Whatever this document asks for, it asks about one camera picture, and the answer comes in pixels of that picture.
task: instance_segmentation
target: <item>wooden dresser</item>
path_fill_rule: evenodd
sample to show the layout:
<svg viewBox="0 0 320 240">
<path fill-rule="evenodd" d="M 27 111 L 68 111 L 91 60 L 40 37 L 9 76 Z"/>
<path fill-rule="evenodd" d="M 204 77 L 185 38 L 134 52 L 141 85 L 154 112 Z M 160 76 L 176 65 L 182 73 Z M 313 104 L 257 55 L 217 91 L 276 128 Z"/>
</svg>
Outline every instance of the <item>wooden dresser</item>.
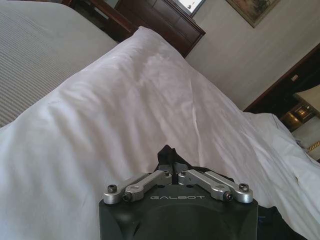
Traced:
<svg viewBox="0 0 320 240">
<path fill-rule="evenodd" d="M 172 0 L 119 0 L 115 9 L 134 25 L 159 33 L 184 58 L 205 34 Z M 108 29 L 108 34 L 117 41 L 127 37 L 113 21 L 109 21 Z"/>
</svg>

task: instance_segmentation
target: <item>black plastic casing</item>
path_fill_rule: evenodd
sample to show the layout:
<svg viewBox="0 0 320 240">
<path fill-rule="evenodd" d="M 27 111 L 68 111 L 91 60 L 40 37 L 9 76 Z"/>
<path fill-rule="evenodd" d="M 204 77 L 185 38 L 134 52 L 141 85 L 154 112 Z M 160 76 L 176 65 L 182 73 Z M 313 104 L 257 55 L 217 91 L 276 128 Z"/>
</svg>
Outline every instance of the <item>black plastic casing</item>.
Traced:
<svg viewBox="0 0 320 240">
<path fill-rule="evenodd" d="M 155 186 L 142 200 L 99 203 L 101 240 L 256 240 L 258 203 L 223 202 L 194 185 Z"/>
</svg>

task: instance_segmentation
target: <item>lamp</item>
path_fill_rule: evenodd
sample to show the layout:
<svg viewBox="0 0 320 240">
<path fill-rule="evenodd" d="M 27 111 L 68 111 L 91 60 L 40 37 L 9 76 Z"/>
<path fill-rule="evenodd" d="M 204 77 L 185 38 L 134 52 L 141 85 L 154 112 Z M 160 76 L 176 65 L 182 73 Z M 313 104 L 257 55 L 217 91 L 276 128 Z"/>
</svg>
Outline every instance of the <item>lamp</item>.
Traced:
<svg viewBox="0 0 320 240">
<path fill-rule="evenodd" d="M 317 85 L 313 88 L 310 88 L 305 91 L 297 92 L 294 96 L 301 101 L 303 104 L 307 105 L 307 108 L 311 108 L 311 111 L 314 112 L 318 118 L 320 118 L 320 85 Z M 315 142 L 307 148 L 308 153 L 313 158 L 318 158 L 320 154 L 320 141 Z"/>
<path fill-rule="evenodd" d="M 297 92 L 294 96 L 304 104 L 310 106 L 312 111 L 320 118 L 320 85 Z"/>
</svg>

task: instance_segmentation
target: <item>wooden furniture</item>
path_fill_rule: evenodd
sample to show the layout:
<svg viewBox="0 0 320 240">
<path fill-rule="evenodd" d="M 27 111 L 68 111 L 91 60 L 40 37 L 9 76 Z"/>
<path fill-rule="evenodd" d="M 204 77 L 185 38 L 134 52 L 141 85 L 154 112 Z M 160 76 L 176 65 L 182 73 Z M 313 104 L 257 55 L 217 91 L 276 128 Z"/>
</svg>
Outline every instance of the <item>wooden furniture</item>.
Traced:
<svg viewBox="0 0 320 240">
<path fill-rule="evenodd" d="M 64 1 L 72 7 L 76 0 Z M 90 0 L 91 6 L 77 2 L 87 9 L 96 7 L 107 15 L 108 20 L 102 19 L 106 24 L 104 31 L 118 42 L 129 37 L 138 26 L 144 26 L 160 34 L 185 58 L 205 34 L 173 0 L 119 0 L 115 9 L 103 0 Z"/>
<path fill-rule="evenodd" d="M 293 95 L 320 84 L 320 44 L 295 64 L 244 111 L 275 114 L 294 131 L 314 114 Z"/>
</svg>

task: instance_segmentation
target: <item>drawer handle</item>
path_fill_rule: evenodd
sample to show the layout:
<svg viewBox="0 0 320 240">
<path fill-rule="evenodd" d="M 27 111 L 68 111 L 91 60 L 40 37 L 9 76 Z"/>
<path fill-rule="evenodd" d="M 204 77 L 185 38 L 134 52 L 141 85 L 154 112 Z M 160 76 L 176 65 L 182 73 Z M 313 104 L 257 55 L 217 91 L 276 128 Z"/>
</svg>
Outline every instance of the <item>drawer handle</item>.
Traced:
<svg viewBox="0 0 320 240">
<path fill-rule="evenodd" d="M 291 78 L 291 81 L 292 82 L 295 82 L 299 79 L 299 76 L 297 74 L 295 74 L 292 78 Z"/>
</svg>

